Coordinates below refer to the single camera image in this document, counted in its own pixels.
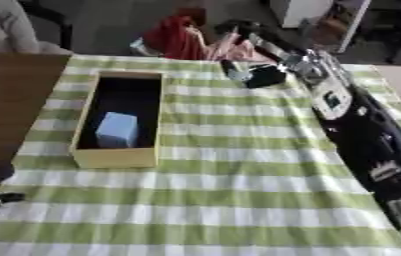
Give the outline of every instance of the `cardboard box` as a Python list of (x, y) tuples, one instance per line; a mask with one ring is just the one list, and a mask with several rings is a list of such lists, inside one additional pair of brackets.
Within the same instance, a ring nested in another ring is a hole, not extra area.
[[(77, 164), (82, 168), (156, 166), (162, 85), (161, 73), (99, 73), (70, 146)], [(97, 145), (96, 129), (107, 112), (138, 118), (139, 135), (134, 148), (103, 149)]]

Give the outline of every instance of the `white cabinet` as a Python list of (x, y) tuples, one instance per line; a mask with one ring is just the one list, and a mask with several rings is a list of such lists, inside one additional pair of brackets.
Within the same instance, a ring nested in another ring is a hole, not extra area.
[(333, 0), (270, 0), (270, 7), (283, 28), (297, 28), (303, 19), (323, 16)]

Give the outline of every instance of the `chair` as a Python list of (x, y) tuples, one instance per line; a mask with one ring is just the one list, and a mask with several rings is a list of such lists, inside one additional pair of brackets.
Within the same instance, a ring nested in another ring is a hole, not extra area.
[(388, 63), (401, 64), (401, 0), (373, 0), (359, 30), (365, 40), (385, 44)]
[(27, 14), (56, 24), (60, 28), (60, 47), (71, 50), (73, 25), (65, 15), (41, 6), (39, 0), (19, 2)]

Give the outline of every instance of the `tablecloth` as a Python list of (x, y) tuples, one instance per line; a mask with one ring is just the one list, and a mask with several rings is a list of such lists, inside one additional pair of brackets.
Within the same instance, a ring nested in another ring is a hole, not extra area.
[[(401, 124), (375, 67), (346, 68)], [(99, 70), (166, 74), (156, 168), (74, 163), (69, 142)], [(401, 255), (293, 76), (249, 90), (218, 63), (75, 55), (14, 164), (1, 190), (27, 201), (0, 209), (0, 256)]]

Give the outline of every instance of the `light blue cube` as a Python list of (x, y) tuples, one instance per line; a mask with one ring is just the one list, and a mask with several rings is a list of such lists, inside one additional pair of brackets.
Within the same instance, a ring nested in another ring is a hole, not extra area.
[(96, 130), (101, 148), (132, 148), (138, 138), (136, 116), (108, 112)]

